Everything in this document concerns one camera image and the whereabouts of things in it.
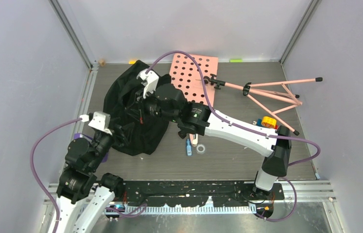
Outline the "black student backpack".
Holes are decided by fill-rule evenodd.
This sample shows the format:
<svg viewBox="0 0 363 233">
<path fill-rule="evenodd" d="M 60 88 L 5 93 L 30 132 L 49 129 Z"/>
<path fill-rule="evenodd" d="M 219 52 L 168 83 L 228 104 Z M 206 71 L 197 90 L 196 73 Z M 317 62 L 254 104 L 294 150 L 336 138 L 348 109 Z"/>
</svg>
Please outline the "black student backpack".
<svg viewBox="0 0 363 233">
<path fill-rule="evenodd" d="M 140 117 L 135 94 L 144 85 L 137 76 L 147 68 L 146 63 L 137 60 L 112 83 L 104 98 L 103 112 L 111 116 L 110 125 L 118 136 L 112 148 L 131 156 L 152 154 L 169 125 L 159 117 L 147 114 Z"/>
</svg>

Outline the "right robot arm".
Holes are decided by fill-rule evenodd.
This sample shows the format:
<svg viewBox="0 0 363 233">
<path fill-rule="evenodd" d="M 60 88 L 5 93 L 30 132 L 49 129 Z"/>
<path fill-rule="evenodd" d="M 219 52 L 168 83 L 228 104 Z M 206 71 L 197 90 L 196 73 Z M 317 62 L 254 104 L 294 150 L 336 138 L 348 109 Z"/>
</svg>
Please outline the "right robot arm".
<svg viewBox="0 0 363 233">
<path fill-rule="evenodd" d="M 157 117 L 177 124 L 180 138 L 188 134 L 217 137 L 264 156 L 252 187 L 258 199 L 267 198 L 275 181 L 287 175 L 292 145 L 286 127 L 267 129 L 236 120 L 208 105 L 187 101 L 183 92 L 170 83 L 155 91 L 147 88 L 136 91 L 135 103 L 141 122 L 144 116 Z"/>
</svg>

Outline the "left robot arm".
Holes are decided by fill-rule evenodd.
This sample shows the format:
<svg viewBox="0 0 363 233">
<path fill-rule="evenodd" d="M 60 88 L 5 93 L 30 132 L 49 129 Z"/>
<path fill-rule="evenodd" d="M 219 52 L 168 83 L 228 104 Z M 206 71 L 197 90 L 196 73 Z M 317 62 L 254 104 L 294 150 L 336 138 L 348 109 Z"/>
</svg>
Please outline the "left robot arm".
<svg viewBox="0 0 363 233">
<path fill-rule="evenodd" d="M 73 139 L 65 156 L 57 187 L 56 213 L 51 222 L 55 233 L 88 233 L 111 201 L 120 200 L 125 192 L 121 177 L 106 173 L 97 181 L 95 171 L 110 148 L 126 143 L 122 135 L 95 130 L 91 141 Z"/>
</svg>

